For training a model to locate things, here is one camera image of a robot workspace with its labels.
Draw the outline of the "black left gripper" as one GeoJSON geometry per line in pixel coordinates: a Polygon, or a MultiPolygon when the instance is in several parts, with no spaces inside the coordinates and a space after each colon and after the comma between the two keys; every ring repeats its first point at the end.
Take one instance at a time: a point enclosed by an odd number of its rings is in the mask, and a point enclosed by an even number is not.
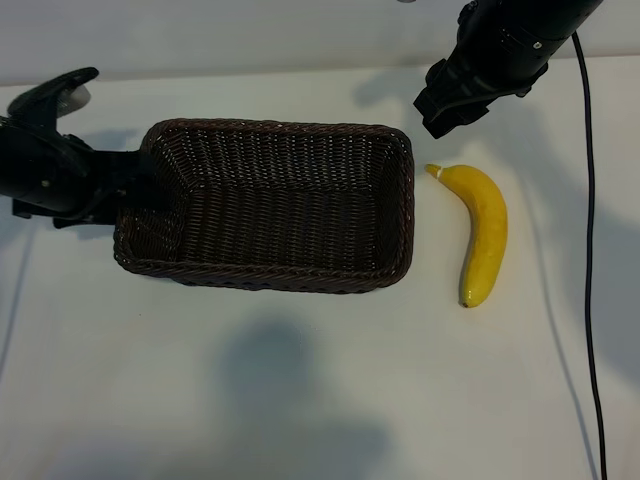
{"type": "Polygon", "coordinates": [[[167,212],[173,208],[177,192],[159,179],[156,161],[141,150],[105,151],[91,147],[81,138],[67,134],[63,138],[89,167],[89,175],[81,179],[84,197],[80,206],[63,217],[54,217],[55,229],[64,229],[81,225],[101,225],[95,211],[104,195],[109,167],[107,186],[107,223],[114,224],[123,209],[152,210],[167,212]]]}

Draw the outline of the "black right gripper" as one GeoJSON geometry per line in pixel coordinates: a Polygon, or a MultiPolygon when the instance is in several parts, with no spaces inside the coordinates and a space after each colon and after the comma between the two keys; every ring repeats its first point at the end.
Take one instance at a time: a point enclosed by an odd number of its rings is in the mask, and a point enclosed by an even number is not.
{"type": "Polygon", "coordinates": [[[484,102],[530,90],[528,32],[459,32],[450,57],[433,64],[425,76],[425,92],[414,100],[422,125],[434,139],[470,125],[488,113],[484,103],[436,111],[430,98],[445,102],[484,102]],[[443,82],[440,78],[444,69],[443,82]]]}

